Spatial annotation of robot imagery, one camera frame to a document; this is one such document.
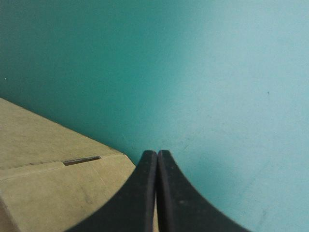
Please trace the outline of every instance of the black plastic piece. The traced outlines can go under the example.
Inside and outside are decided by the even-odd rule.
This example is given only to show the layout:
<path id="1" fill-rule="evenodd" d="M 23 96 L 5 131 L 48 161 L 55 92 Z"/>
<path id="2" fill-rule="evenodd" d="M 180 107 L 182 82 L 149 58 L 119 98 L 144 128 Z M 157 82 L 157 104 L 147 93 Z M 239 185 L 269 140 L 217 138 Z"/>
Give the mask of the black plastic piece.
<path id="1" fill-rule="evenodd" d="M 145 151 L 121 189 L 67 232 L 152 232 L 156 163 L 156 153 Z"/>
<path id="2" fill-rule="evenodd" d="M 160 232 L 248 232 L 194 189 L 169 151 L 158 154 L 156 193 Z"/>

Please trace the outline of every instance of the light blue wall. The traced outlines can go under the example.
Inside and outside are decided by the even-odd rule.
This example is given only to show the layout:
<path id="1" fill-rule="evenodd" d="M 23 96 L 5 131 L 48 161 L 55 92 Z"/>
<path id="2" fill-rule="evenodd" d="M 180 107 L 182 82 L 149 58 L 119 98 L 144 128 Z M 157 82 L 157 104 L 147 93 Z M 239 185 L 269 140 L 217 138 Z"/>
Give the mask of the light blue wall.
<path id="1" fill-rule="evenodd" d="M 0 96 L 257 232 L 309 231 L 309 1 L 1 1 Z"/>

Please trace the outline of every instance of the brown cardboard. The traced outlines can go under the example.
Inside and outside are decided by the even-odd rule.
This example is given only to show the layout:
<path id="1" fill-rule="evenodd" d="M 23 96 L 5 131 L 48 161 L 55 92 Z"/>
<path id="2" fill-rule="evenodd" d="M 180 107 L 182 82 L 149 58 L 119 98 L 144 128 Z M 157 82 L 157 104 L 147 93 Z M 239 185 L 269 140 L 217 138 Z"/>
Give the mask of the brown cardboard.
<path id="1" fill-rule="evenodd" d="M 93 156 L 100 159 L 63 164 Z M 133 170 L 121 152 L 0 99 L 1 232 L 64 231 L 104 205 Z"/>

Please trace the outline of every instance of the black curved object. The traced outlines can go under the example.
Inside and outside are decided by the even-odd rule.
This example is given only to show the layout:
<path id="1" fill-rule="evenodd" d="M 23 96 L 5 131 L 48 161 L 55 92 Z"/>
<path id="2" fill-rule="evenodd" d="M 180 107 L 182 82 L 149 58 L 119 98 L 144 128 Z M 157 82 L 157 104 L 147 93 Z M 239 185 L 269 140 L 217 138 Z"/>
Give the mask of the black curved object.
<path id="1" fill-rule="evenodd" d="M 158 154 L 156 193 L 160 232 L 248 232 L 194 189 L 169 151 Z"/>
<path id="2" fill-rule="evenodd" d="M 120 190 L 67 232 L 152 232 L 156 163 L 156 153 L 145 151 Z"/>

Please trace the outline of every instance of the teal wall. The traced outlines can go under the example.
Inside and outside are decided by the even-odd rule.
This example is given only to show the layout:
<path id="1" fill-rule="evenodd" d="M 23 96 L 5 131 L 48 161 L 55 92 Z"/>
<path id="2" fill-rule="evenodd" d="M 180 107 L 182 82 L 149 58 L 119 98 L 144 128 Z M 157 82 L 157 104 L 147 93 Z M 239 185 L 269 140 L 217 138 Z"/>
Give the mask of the teal wall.
<path id="1" fill-rule="evenodd" d="M 253 231 L 309 231 L 309 1 L 2 0 L 0 96 L 134 162 L 171 150 Z"/>

